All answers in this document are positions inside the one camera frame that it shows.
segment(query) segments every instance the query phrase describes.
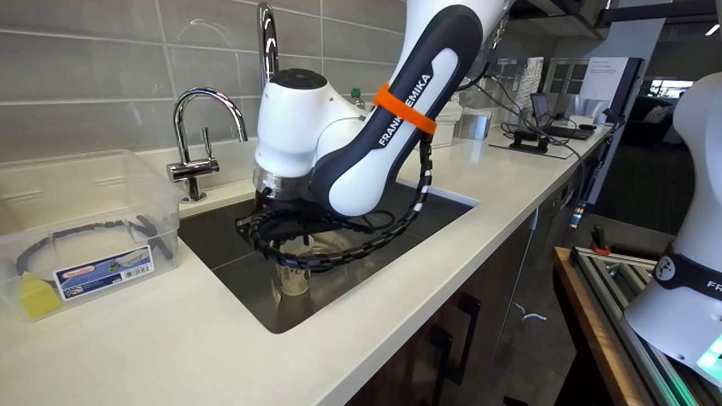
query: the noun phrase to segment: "white robotic arm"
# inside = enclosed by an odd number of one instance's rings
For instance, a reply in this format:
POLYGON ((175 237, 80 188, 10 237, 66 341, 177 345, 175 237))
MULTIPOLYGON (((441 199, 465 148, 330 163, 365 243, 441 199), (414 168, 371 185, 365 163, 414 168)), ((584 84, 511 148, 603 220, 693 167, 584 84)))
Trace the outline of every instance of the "white robotic arm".
POLYGON ((326 226, 338 227, 344 218, 373 212, 421 142, 432 183, 434 120, 483 43, 496 40, 511 4, 512 0, 409 0, 404 49, 373 112, 345 102, 317 71, 275 71, 262 95, 258 129, 260 215, 240 226, 241 235, 268 255, 284 238, 326 226))
POLYGON ((676 129, 693 154, 695 199, 625 315, 642 338, 722 387, 722 71, 679 100, 676 129))

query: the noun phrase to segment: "tile wall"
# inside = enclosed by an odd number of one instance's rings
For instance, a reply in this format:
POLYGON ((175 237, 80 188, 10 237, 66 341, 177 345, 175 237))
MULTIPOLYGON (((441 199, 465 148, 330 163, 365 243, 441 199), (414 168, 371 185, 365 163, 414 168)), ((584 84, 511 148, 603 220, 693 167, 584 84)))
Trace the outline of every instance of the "tile wall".
MULTIPOLYGON (((347 95, 374 92, 401 49, 399 0, 268 0, 280 65, 311 67, 347 95)), ((175 144, 172 108, 188 87, 229 92, 255 133, 262 89, 258 3, 2 0, 0 163, 175 144)), ((230 137, 225 111, 188 108, 188 133, 230 137)))

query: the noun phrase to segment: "sink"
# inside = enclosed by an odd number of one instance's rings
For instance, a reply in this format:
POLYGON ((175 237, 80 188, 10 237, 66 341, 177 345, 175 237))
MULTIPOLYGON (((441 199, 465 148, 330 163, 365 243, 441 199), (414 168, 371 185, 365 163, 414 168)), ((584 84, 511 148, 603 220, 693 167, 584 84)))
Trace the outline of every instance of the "sink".
MULTIPOLYGON (((414 194, 416 191, 407 185, 392 185, 379 208, 392 212, 399 218, 414 200, 414 194)), ((255 252, 235 232, 235 220, 248 216, 253 212, 253 205, 253 200, 244 200, 184 218, 180 238, 274 333, 290 332, 292 326, 311 318, 318 309, 352 291, 386 263, 471 209, 471 205, 467 202, 429 194, 422 215, 409 226, 401 237, 363 259, 333 269, 327 273, 315 273, 310 278, 310 288, 300 295, 284 295, 277 288, 275 263, 255 252)), ((359 232, 336 232, 336 237, 355 246, 369 238, 359 232)))

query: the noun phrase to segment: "sponge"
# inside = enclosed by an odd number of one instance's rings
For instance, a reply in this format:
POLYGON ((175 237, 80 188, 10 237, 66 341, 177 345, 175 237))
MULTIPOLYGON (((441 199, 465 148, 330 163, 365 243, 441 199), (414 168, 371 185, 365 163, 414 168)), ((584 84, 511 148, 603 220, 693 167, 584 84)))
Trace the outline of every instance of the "sponge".
POLYGON ((20 280, 20 307, 30 318, 43 318, 61 307, 61 298, 55 286, 31 273, 22 273, 20 280))

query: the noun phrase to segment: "white countertop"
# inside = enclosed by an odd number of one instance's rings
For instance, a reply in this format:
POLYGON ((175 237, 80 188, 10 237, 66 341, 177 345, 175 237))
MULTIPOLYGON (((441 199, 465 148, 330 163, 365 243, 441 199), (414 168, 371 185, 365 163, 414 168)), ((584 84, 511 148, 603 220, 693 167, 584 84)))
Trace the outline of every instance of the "white countertop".
MULTIPOLYGON (((562 156, 436 148, 434 188, 478 205, 286 333, 267 332, 186 243, 175 271, 40 322, 4 318, 0 404, 344 404, 571 176, 579 161, 562 156)), ((184 215, 253 197, 244 174, 210 180, 184 215)), ((416 156, 399 177, 416 183, 416 156)))

